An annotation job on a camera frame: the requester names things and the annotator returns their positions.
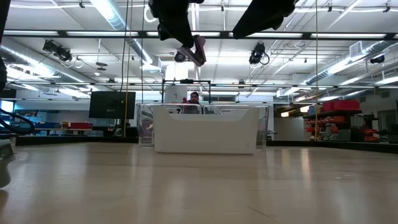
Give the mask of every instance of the metal frame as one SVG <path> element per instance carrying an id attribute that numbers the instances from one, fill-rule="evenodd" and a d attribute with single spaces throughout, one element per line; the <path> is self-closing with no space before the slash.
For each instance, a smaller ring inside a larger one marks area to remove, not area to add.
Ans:
<path id="1" fill-rule="evenodd" d="M 162 93 L 162 103 L 164 103 L 164 85 L 166 82 L 173 82 L 170 86 L 177 86 L 175 84 L 175 82 L 181 82 L 181 81 L 180 80 L 165 80 L 165 79 L 162 80 L 162 92 L 161 92 Z M 209 84 L 209 91 L 208 91 L 209 92 L 209 105 L 211 105 L 211 86 L 214 84 L 211 84 L 210 80 L 193 80 L 193 82 L 199 83 L 199 85 L 181 84 L 181 83 L 180 83 L 180 85 L 182 85 L 182 86 L 202 86 L 202 84 L 200 84 L 200 83 Z"/>
<path id="2" fill-rule="evenodd" d="M 10 32 L 21 31 L 20 34 L 10 34 Z M 45 35 L 45 34 L 35 34 L 34 32 L 40 31 L 55 31 L 58 35 Z M 68 32 L 81 32 L 85 35 L 68 35 Z M 148 32 L 157 32 L 157 30 L 132 30 L 134 34 L 132 38 L 136 39 L 159 39 L 158 35 L 148 35 Z M 232 31 L 225 30 L 195 30 L 193 32 L 199 32 L 206 39 L 234 39 L 231 35 Z M 41 38 L 72 38 L 72 39 L 124 39 L 125 35 L 115 35 L 116 33 L 124 33 L 123 31 L 117 30 L 20 30 L 20 29 L 7 29 L 4 32 L 5 37 L 41 37 Z M 258 32 L 257 34 L 301 34 L 300 37 L 283 37 L 283 36 L 273 36 L 273 37 L 243 37 L 241 39 L 252 39 L 252 40 L 316 40 L 316 37 L 312 37 L 314 32 Z M 361 35 L 372 35 L 372 34 L 385 34 L 384 37 L 318 37 L 319 40 L 397 40 L 398 33 L 396 32 L 319 32 L 318 34 L 361 34 Z"/>
<path id="3" fill-rule="evenodd" d="M 166 80 L 167 82 L 179 82 L 179 80 Z M 209 80 L 201 80 L 194 82 L 207 82 L 209 87 L 259 87 L 259 88 L 288 88 L 288 87 L 298 87 L 298 88 L 352 88 L 352 89 L 396 89 L 398 85 L 381 85 L 381 86 L 361 86 L 361 85 L 280 85 L 280 84 L 233 84 L 233 83 L 211 83 Z M 164 83 L 88 83 L 88 82 L 75 82 L 75 83 L 58 83 L 58 82 L 7 82 L 7 84 L 27 84 L 27 85 L 53 85 L 53 86 L 63 86 L 63 85 L 97 85 L 97 86 L 163 86 Z M 184 84 L 184 83 L 174 83 L 174 86 L 197 86 L 201 87 L 201 84 Z"/>

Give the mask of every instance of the dark hair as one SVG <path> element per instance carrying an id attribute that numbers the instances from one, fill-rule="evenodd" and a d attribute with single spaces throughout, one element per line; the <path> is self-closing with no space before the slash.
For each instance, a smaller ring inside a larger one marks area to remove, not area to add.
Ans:
<path id="1" fill-rule="evenodd" d="M 198 93 L 198 92 L 192 92 L 191 95 L 192 95 L 192 94 L 194 94 L 194 95 L 196 95 L 197 97 L 199 97 L 199 93 Z"/>

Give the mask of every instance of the red box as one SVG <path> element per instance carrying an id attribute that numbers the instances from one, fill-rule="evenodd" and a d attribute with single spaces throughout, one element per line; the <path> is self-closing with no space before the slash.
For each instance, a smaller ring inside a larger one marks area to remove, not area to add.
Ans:
<path id="1" fill-rule="evenodd" d="M 93 129 L 91 123 L 70 123 L 70 129 Z"/>
<path id="2" fill-rule="evenodd" d="M 335 110 L 333 107 L 333 102 L 324 102 L 322 108 L 324 112 Z"/>
<path id="3" fill-rule="evenodd" d="M 359 102 L 356 100 L 338 100 L 333 102 L 334 110 L 359 110 Z"/>

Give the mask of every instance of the cable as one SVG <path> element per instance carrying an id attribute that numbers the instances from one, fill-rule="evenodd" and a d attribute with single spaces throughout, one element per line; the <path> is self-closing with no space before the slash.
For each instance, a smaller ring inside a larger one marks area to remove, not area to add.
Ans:
<path id="1" fill-rule="evenodd" d="M 260 60 L 260 64 L 261 65 L 268 65 L 269 62 L 270 62 L 270 58 L 269 58 L 269 56 L 266 53 L 265 53 L 265 56 L 268 58 L 268 61 L 267 61 L 267 63 L 262 63 L 261 60 Z"/>
<path id="2" fill-rule="evenodd" d="M 141 30 L 144 30 L 144 20 L 142 20 L 142 27 Z M 144 38 L 141 38 L 141 47 L 144 47 Z M 143 57 L 143 50 L 141 50 L 141 65 L 142 63 L 142 57 Z M 144 69 L 141 69 L 141 103 L 144 103 Z"/>
<path id="3" fill-rule="evenodd" d="M 124 39 L 123 39 L 123 54 L 122 54 L 122 85 L 120 85 L 120 91 L 123 89 L 123 68 L 124 68 L 124 51 L 126 50 L 126 37 L 127 37 L 127 18 L 129 14 L 129 0 L 127 0 L 127 7 L 126 7 L 126 19 L 124 21 Z"/>
<path id="4" fill-rule="evenodd" d="M 29 130 L 28 130 L 28 131 L 23 131 L 23 130 L 21 130 L 21 129 L 14 128 L 14 127 L 8 125 L 8 124 L 3 120 L 3 118 L 0 118 L 0 124 L 3 125 L 6 129 L 12 131 L 13 133 L 20 134 L 20 135 L 25 135 L 25 134 L 33 133 L 33 131 L 35 130 L 35 125 L 33 124 L 33 122 L 29 121 L 28 119 L 24 118 L 23 116 L 19 116 L 19 115 L 14 114 L 14 113 L 7 112 L 7 111 L 5 111 L 5 110 L 3 110 L 3 109 L 1 109 L 1 108 L 0 108 L 0 111 L 1 111 L 2 113 L 4 113 L 4 114 L 9 115 L 10 117 L 19 118 L 19 119 L 21 119 L 21 120 L 23 120 L 23 121 L 25 121 L 26 123 L 29 124 Z"/>
<path id="5" fill-rule="evenodd" d="M 132 9 L 130 10 L 130 25 L 131 24 L 132 24 Z M 130 26 L 129 38 L 131 39 L 131 26 Z M 130 72 L 130 61 L 128 61 L 128 64 L 127 64 L 126 107 L 125 107 L 125 111 L 124 111 L 124 124 L 123 124 L 123 137 L 124 138 L 126 137 L 127 108 L 128 108 L 128 104 L 129 104 L 129 98 L 128 98 L 128 93 L 129 93 L 129 72 Z"/>
<path id="6" fill-rule="evenodd" d="M 318 0 L 315 0 L 315 23 L 316 23 L 316 33 L 317 33 L 317 47 L 316 47 L 316 52 L 315 52 L 315 73 L 317 74 L 317 87 L 316 87 L 316 94 L 317 97 L 315 97 L 315 138 L 314 141 L 318 141 Z"/>

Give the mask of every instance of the rope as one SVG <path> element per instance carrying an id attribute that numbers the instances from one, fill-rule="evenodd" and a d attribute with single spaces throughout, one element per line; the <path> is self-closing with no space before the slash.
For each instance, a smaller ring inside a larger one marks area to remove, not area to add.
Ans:
<path id="1" fill-rule="evenodd" d="M 317 96 L 315 97 L 315 141 L 317 141 L 318 138 L 318 0 L 315 0 L 315 21 L 316 21 L 316 34 L 317 34 L 317 40 L 316 40 L 316 50 L 315 50 L 315 72 L 317 73 Z"/>

